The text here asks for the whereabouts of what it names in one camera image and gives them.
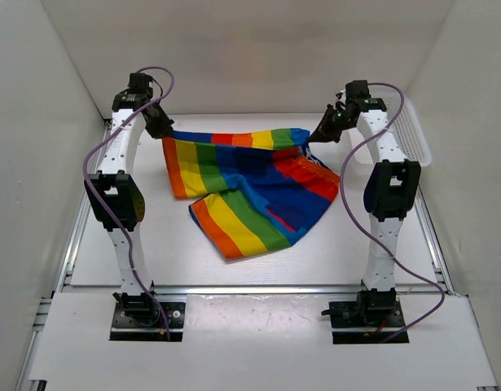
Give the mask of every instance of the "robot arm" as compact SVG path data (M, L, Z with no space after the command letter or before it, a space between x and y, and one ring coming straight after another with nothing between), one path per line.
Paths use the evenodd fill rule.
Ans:
M357 128L370 138L385 129L387 110L382 99L372 98L367 81L352 81L345 94L337 94L310 136L311 142L338 143L344 130ZM412 208L420 177L418 161L409 161L390 131L367 144L375 165L364 191L371 234L396 254L398 233ZM358 315L366 323L389 314L396 306L394 261L376 242L370 242L363 290L358 293Z
M151 83L150 76L144 73L131 73L129 88L118 94L112 105L113 129L117 129L134 111L151 100ZM134 307L138 309L144 307L146 314L151 314L153 311L151 301L133 274L135 270L143 286L152 291L153 283L145 266L139 233L140 223L145 214L145 202L131 175L134 157L143 130L147 129L153 138L162 138L172 134L173 123L159 104L145 109L130 123L125 124L124 130L108 144L96 173L90 176L94 188L130 233L133 242L132 259L126 237L86 185L94 215L108 231L116 251L122 281L121 303L126 312L129 308L132 309L130 312L133 312Z

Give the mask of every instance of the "white wall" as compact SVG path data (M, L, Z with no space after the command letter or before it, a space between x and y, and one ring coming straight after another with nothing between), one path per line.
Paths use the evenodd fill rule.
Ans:
M0 1L0 391L13 389L103 122L38 0Z
M321 112L354 78L406 88L453 0L42 2L109 117L147 64L176 73L172 113Z
M501 387L501 0L455 3L409 95L433 154L424 196Z

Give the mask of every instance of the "white plastic basket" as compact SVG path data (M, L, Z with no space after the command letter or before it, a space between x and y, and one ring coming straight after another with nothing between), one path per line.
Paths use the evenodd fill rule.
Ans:
M393 116L397 111L400 102L400 98L397 95L386 93L384 89L376 88L371 88L371 95L382 98L385 101L389 117ZM425 167L431 164L431 153L429 152L428 144L424 138L420 123L417 120L413 105L407 97L405 98L404 109L393 124L393 135L407 158L409 160L417 160L421 166ZM349 135L349 142L352 147L355 147L364 140L364 137L357 129L351 129L343 133ZM372 164L370 152L366 146L360 148L354 157L358 163L365 165Z

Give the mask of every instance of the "green stripe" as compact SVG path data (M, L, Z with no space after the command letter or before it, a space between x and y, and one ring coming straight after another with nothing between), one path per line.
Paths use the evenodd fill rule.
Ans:
M241 191L224 191L220 195L238 219L263 242L268 251L290 247L286 237L253 208Z
M201 179L209 193L226 190L228 186L218 168L216 146L207 143L196 143L198 166L200 167Z
M274 149L276 151L293 147L293 140L290 134L290 129L272 130L272 139L274 140Z

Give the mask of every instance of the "rainbow cloth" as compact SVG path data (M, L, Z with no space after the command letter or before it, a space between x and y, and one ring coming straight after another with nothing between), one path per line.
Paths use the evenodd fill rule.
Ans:
M294 245L335 199L339 177L311 155L309 135L292 128L163 138L174 196L204 197L189 211L225 258Z

